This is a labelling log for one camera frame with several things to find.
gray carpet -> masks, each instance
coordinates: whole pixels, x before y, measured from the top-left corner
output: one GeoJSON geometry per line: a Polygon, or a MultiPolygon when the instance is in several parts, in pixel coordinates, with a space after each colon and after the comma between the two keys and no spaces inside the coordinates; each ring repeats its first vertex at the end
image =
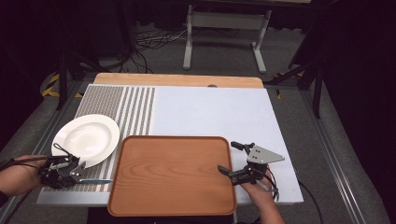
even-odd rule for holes
{"type": "MultiPolygon", "coordinates": [[[[144,27],[139,31],[150,29],[152,28],[144,27]]],[[[159,49],[146,49],[141,53],[145,56],[148,67],[155,74],[241,76],[270,80],[274,74],[288,71],[289,62],[304,38],[298,30],[269,29],[262,45],[262,56],[267,73],[261,75],[258,73],[249,45],[256,34],[249,31],[222,32],[211,30],[195,32],[189,71],[182,69],[185,49],[183,39],[170,42],[159,49]]],[[[139,63],[144,63],[141,56],[134,55],[133,58],[139,63]]],[[[140,67],[137,70],[136,66],[129,61],[121,71],[137,73],[144,71],[144,68],[140,67]]],[[[266,88],[269,90],[276,118],[297,177],[315,196],[324,223],[357,223],[347,210],[339,185],[337,185],[331,166],[326,159],[315,121],[310,117],[310,108],[304,104],[302,93],[291,87],[296,81],[296,78],[293,77],[278,87],[268,86],[266,88]],[[281,99],[277,98],[276,89],[280,90],[281,99]]],[[[84,92],[89,82],[92,82],[91,77],[86,78],[79,91],[84,92]]],[[[80,98],[72,98],[60,119],[57,130],[74,117],[80,100],[80,98]]],[[[56,105],[57,98],[45,97],[42,105],[26,120],[3,149],[0,154],[1,159],[30,154],[41,139],[52,116],[58,113],[55,112],[56,105]]],[[[364,222],[389,223],[381,198],[362,170],[325,88],[322,93],[320,115],[321,120],[316,120],[316,122],[323,125],[329,137],[334,154],[348,178],[364,222]]],[[[304,189],[302,189],[302,193],[304,195],[303,203],[278,207],[282,216],[287,223],[319,223],[318,211],[313,200],[304,189]]],[[[9,223],[79,224],[86,222],[87,208],[36,205],[37,195],[38,190],[34,190],[21,204],[9,223]]],[[[257,210],[253,205],[237,208],[238,221],[252,222],[257,215],[257,210]]]]}

wooden table top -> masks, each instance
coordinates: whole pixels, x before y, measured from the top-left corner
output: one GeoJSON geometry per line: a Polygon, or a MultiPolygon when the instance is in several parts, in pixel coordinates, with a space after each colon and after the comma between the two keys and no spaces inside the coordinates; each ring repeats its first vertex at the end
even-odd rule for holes
{"type": "Polygon", "coordinates": [[[100,73],[93,84],[141,85],[141,86],[191,86],[221,88],[263,88],[258,77],[215,77],[166,74],[100,73]]]}

